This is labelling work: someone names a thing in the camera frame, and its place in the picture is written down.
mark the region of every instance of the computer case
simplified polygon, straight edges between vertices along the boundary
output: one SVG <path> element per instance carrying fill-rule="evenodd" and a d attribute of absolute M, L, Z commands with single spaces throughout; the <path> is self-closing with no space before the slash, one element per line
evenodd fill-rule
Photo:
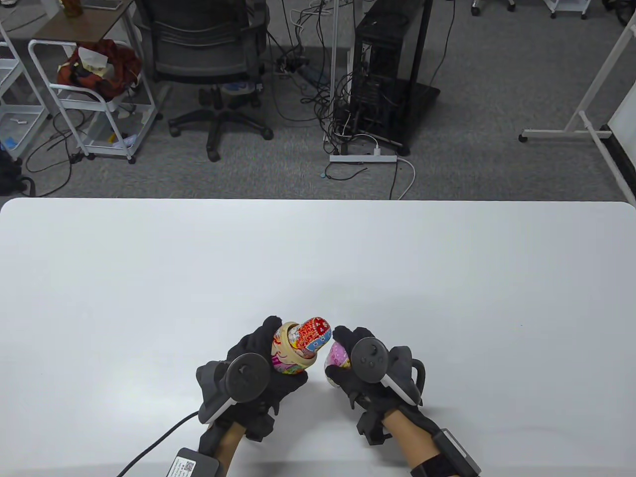
<path fill-rule="evenodd" d="M 413 129 L 439 94 L 417 82 L 431 8 L 432 0 L 376 0 L 356 27 L 350 132 L 370 134 L 399 155 L 410 152 Z"/>

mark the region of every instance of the power strip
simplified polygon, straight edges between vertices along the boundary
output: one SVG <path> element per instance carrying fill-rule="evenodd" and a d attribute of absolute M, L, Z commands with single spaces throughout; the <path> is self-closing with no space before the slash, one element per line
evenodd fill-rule
<path fill-rule="evenodd" d="M 396 163 L 398 161 L 397 156 L 374 156 L 371 154 L 347 154 L 345 156 L 329 156 L 329 162 L 354 162 L 360 164 L 363 162 L 375 162 L 375 163 Z"/>

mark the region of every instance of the gray carpet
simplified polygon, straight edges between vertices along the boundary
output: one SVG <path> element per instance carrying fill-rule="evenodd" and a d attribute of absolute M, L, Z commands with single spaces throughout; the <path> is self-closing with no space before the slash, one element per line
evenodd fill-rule
<path fill-rule="evenodd" d="M 302 8 L 308 0 L 286 0 L 287 8 Z M 5 26 L 37 16 L 37 0 L 22 0 Z M 289 44 L 279 0 L 270 0 L 270 31 Z M 521 0 L 515 13 L 491 0 L 482 16 L 470 15 L 470 3 L 457 0 L 457 17 L 445 63 L 436 78 L 442 91 L 413 142 L 409 159 L 417 180 L 406 199 L 418 200 L 623 200 L 600 153 L 590 142 L 529 141 L 516 138 L 524 127 L 560 128 L 585 93 L 621 32 L 612 13 L 595 0 L 583 21 L 562 13 L 552 20 L 540 0 Z M 340 37 L 349 38 L 351 7 L 344 7 Z M 433 8 L 420 80 L 428 81 L 441 58 L 452 15 L 452 3 L 438 0 Z M 331 18 L 323 20 L 331 37 Z M 15 34 L 21 49 L 30 28 Z M 303 32 L 308 46 L 319 46 L 313 27 Z M 634 78 L 636 62 L 630 45 L 607 80 L 593 107 L 592 120 L 609 119 Z M 139 151 L 137 164 L 98 158 L 73 167 L 69 184 L 56 197 L 173 198 L 351 198 L 386 199 L 392 165 L 372 165 L 347 182 L 320 177 L 328 157 L 322 151 L 318 127 L 298 127 L 281 119 L 272 101 L 272 87 L 284 114 L 310 117 L 289 80 L 266 77 L 263 107 L 258 114 L 271 125 L 275 139 L 240 129 L 225 134 L 222 160 L 205 154 L 205 126 L 170 137 L 158 122 Z M 197 107 L 197 88 L 174 85 L 163 112 L 177 116 Z M 43 138 L 50 131 L 43 133 Z M 371 146 L 361 144 L 361 148 Z M 64 158 L 63 147 L 38 153 L 32 168 Z M 357 166 L 339 165 L 330 174 L 347 175 Z M 34 174 L 38 193 L 64 182 L 67 166 Z M 400 166 L 396 191 L 411 179 Z"/>

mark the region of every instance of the hand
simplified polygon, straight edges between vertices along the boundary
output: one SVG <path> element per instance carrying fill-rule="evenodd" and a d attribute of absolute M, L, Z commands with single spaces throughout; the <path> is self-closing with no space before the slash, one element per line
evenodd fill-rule
<path fill-rule="evenodd" d="M 373 333 L 366 328 L 356 328 L 351 331 L 345 326 L 337 326 L 333 330 L 333 339 L 343 346 L 349 356 L 356 343 L 368 337 L 373 337 Z M 390 351 L 389 357 L 392 357 L 394 350 L 396 348 Z M 325 374 L 346 393 L 352 409 L 354 409 L 354 403 L 358 403 L 365 410 L 374 411 L 384 417 L 388 411 L 396 409 L 403 402 L 394 391 L 382 384 L 369 384 L 362 381 L 351 368 L 341 368 L 332 364 L 327 366 Z"/>
<path fill-rule="evenodd" d="M 245 353 L 258 353 L 270 363 L 270 382 L 259 397 L 247 403 L 231 406 L 221 418 L 236 422 L 245 427 L 245 436 L 254 441 L 262 441 L 273 431 L 274 419 L 268 411 L 273 408 L 278 415 L 282 399 L 307 382 L 307 372 L 297 375 L 284 375 L 274 370 L 272 364 L 272 340 L 274 333 L 282 325 L 280 318 L 270 316 L 250 335 L 228 351 L 228 361 L 232 361 Z"/>
<path fill-rule="evenodd" d="M 333 330 L 333 339 L 340 343 L 347 354 L 356 343 L 363 338 L 373 337 L 373 333 L 366 328 L 356 328 L 351 331 L 345 326 L 337 326 Z M 406 346 L 396 346 L 389 351 L 390 368 L 393 378 L 400 382 L 411 382 L 411 350 Z M 349 397 L 351 408 L 358 403 L 365 409 L 363 417 L 358 423 L 358 431 L 364 433 L 370 444 L 383 443 L 387 436 L 382 432 L 381 421 L 390 411 L 399 410 L 417 427 L 434 432 L 437 425 L 423 416 L 417 406 L 407 404 L 392 389 L 380 383 L 370 384 L 362 381 L 351 368 L 341 368 L 331 365 L 325 369 L 325 374 L 334 381 Z"/>

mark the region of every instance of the qr code label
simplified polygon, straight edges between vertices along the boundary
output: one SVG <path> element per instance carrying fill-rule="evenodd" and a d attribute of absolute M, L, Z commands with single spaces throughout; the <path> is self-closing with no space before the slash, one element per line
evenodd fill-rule
<path fill-rule="evenodd" d="M 194 460 L 177 456 L 166 477 L 190 477 L 197 463 Z"/>

